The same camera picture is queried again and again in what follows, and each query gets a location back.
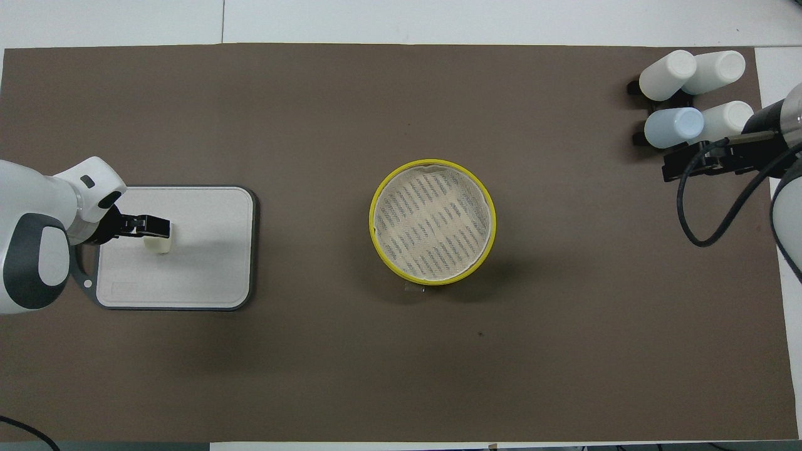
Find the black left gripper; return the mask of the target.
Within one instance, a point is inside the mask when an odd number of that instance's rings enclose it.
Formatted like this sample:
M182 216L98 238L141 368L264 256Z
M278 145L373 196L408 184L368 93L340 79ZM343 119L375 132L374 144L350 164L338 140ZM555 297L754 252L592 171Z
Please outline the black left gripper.
M113 205L97 224L93 233L93 245L100 246L119 237L169 239L171 222L151 215L123 214L116 205Z

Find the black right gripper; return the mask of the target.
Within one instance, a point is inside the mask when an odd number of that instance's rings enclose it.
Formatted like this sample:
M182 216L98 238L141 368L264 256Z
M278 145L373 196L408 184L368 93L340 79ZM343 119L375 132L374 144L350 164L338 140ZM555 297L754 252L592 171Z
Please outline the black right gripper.
M760 171L791 148L791 101L780 100L757 111L742 129L742 134L771 132L771 137L762 140L728 143L717 165L712 169L708 156L702 157L690 171L689 177L712 176L734 172L737 175L753 170ZM699 141L685 145L664 155L664 182L679 180L694 156L710 145L711 141Z

